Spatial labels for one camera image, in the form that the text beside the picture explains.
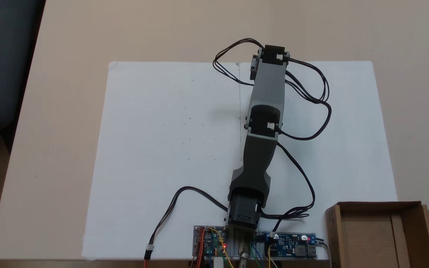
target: green wire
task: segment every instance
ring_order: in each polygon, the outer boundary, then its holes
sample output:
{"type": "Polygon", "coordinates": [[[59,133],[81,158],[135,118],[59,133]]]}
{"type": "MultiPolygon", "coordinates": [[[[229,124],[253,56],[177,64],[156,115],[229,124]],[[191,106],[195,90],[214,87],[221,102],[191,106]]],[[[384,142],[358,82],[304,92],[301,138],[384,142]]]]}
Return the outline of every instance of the green wire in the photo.
{"type": "MultiPolygon", "coordinates": [[[[211,231],[211,233],[213,234],[213,240],[215,241],[215,245],[218,243],[218,241],[215,239],[215,232],[211,231]]],[[[228,263],[228,261],[226,260],[226,258],[223,256],[223,251],[221,251],[221,258],[223,258],[223,261],[225,261],[226,265],[228,265],[228,267],[231,267],[228,263]]]]}
{"type": "Polygon", "coordinates": [[[253,251],[254,248],[252,247],[252,241],[249,244],[251,245],[251,254],[252,254],[252,257],[254,258],[254,261],[256,262],[257,266],[259,266],[259,268],[262,268],[261,265],[259,264],[259,262],[257,262],[256,254],[254,254],[254,251],[253,251]]]}

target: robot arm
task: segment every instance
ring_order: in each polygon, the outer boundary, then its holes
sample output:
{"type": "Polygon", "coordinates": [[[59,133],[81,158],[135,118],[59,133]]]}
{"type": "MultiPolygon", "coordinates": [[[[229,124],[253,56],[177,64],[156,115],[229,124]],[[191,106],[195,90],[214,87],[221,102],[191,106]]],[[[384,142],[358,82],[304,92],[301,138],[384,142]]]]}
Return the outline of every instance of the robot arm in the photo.
{"type": "Polygon", "coordinates": [[[252,56],[254,80],[245,129],[243,166],[233,171],[229,187],[228,225],[255,231],[260,208],[266,206],[271,177],[266,173],[277,144],[276,128],[282,127],[285,75],[289,52],[284,47],[259,48],[252,56]]]}

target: dark fabric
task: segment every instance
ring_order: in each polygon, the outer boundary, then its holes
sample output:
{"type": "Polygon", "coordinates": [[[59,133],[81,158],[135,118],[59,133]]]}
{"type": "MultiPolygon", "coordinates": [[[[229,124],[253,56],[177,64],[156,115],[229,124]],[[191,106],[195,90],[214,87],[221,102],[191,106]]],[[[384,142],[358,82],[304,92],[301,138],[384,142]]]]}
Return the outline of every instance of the dark fabric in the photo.
{"type": "Polygon", "coordinates": [[[0,129],[14,119],[39,0],[0,0],[0,129]]]}

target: black cable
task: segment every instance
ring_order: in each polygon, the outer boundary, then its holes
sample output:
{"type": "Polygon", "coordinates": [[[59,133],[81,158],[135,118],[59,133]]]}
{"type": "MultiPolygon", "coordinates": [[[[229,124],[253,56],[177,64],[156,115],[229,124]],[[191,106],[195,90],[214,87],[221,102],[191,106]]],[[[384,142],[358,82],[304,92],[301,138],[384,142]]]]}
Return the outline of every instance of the black cable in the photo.
{"type": "Polygon", "coordinates": [[[324,243],[324,242],[320,242],[320,241],[317,241],[317,245],[320,245],[320,246],[325,246],[325,249],[327,250],[327,254],[328,254],[328,256],[329,256],[329,262],[330,262],[330,267],[332,267],[332,256],[330,255],[330,249],[329,249],[329,246],[327,246],[327,244],[326,243],[324,243]]]}
{"type": "Polygon", "coordinates": [[[294,139],[294,140],[298,140],[298,141],[308,141],[311,139],[315,139],[317,136],[320,135],[320,133],[322,133],[324,131],[324,129],[327,127],[327,125],[329,124],[330,121],[330,117],[332,115],[332,107],[330,107],[330,105],[326,102],[326,100],[329,98],[330,95],[330,88],[329,88],[329,84],[327,82],[327,79],[325,78],[324,74],[315,66],[311,65],[310,63],[305,63],[309,66],[311,66],[310,68],[315,68],[315,70],[317,70],[324,82],[324,90],[322,93],[322,96],[317,99],[315,97],[313,97],[302,85],[302,83],[300,83],[300,81],[289,71],[286,71],[286,75],[291,78],[294,82],[291,82],[289,80],[286,80],[286,84],[290,85],[292,88],[294,88],[294,90],[305,100],[312,102],[314,104],[321,104],[324,105],[325,107],[327,107],[327,118],[325,119],[325,122],[322,124],[322,126],[320,127],[320,129],[313,134],[310,137],[296,137],[296,136],[292,136],[290,134],[287,134],[286,132],[282,131],[279,127],[276,127],[275,130],[277,132],[279,132],[280,134],[286,135],[287,137],[294,139]]]}
{"type": "Polygon", "coordinates": [[[235,81],[236,83],[240,83],[242,85],[252,86],[253,84],[243,82],[243,81],[239,80],[238,78],[236,78],[235,75],[233,75],[232,73],[230,73],[230,71],[228,71],[224,66],[222,66],[221,63],[218,62],[218,60],[223,55],[225,55],[228,51],[230,51],[233,47],[235,47],[235,46],[237,46],[239,44],[243,44],[243,43],[252,43],[252,44],[256,44],[260,48],[264,48],[261,45],[260,42],[256,41],[255,39],[252,39],[252,38],[244,38],[244,39],[238,40],[235,43],[233,43],[232,45],[230,45],[229,47],[223,49],[218,54],[216,54],[216,56],[215,56],[215,58],[213,60],[213,68],[215,70],[219,71],[220,73],[222,73],[223,75],[225,75],[226,77],[230,78],[231,80],[235,81]]]}
{"type": "Polygon", "coordinates": [[[273,232],[277,231],[277,228],[279,227],[279,224],[281,224],[281,221],[283,219],[295,219],[295,218],[308,217],[309,214],[307,214],[305,212],[307,212],[309,209],[311,209],[315,203],[315,191],[314,191],[314,188],[312,187],[312,184],[310,183],[307,175],[305,174],[304,170],[302,169],[302,167],[299,165],[299,163],[293,158],[293,156],[289,153],[289,151],[284,146],[282,146],[280,143],[277,143],[277,146],[279,146],[284,151],[286,156],[291,160],[291,162],[296,166],[296,168],[298,168],[300,173],[304,176],[305,181],[307,182],[307,185],[309,186],[310,193],[312,194],[312,202],[305,207],[293,207],[292,209],[289,209],[283,215],[266,214],[261,209],[261,217],[267,218],[267,219],[277,219],[278,220],[276,223],[276,226],[273,228],[273,232]]]}
{"type": "Polygon", "coordinates": [[[196,187],[192,187],[192,186],[184,186],[181,187],[179,190],[177,190],[177,192],[175,193],[175,195],[172,198],[172,202],[170,202],[170,205],[168,206],[168,209],[166,210],[165,214],[163,215],[162,219],[160,220],[160,222],[157,224],[157,226],[155,227],[155,231],[153,231],[152,236],[150,237],[150,241],[148,242],[147,245],[147,249],[145,251],[145,257],[143,259],[145,260],[150,260],[151,256],[152,256],[152,252],[153,252],[153,242],[155,241],[155,235],[158,231],[158,229],[160,228],[160,226],[162,226],[163,222],[170,216],[170,214],[172,213],[173,209],[175,208],[175,204],[177,203],[178,197],[180,196],[180,194],[186,190],[192,190],[195,191],[199,194],[201,194],[202,196],[206,197],[208,200],[210,200],[213,204],[217,205],[219,208],[223,209],[224,211],[228,211],[228,208],[225,207],[223,204],[221,204],[220,202],[218,202],[218,200],[216,200],[214,197],[212,197],[211,195],[208,195],[208,193],[204,192],[203,190],[200,190],[196,187]]]}

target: blue wire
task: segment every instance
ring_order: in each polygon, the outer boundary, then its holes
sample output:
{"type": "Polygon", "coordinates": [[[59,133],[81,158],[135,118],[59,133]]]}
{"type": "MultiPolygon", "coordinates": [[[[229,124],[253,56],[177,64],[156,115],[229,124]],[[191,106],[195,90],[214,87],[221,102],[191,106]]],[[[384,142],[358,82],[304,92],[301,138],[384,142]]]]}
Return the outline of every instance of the blue wire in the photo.
{"type": "Polygon", "coordinates": [[[212,234],[211,236],[211,242],[210,242],[210,258],[209,258],[209,263],[210,263],[210,268],[213,268],[213,265],[211,264],[211,251],[213,251],[213,239],[215,238],[214,234],[212,234]]]}
{"type": "Polygon", "coordinates": [[[257,249],[255,248],[255,242],[252,243],[251,247],[254,249],[257,256],[259,256],[259,259],[261,260],[261,264],[263,265],[263,267],[266,268],[266,266],[264,266],[264,261],[263,261],[263,258],[261,257],[261,254],[259,254],[259,252],[257,252],[257,249]]]}

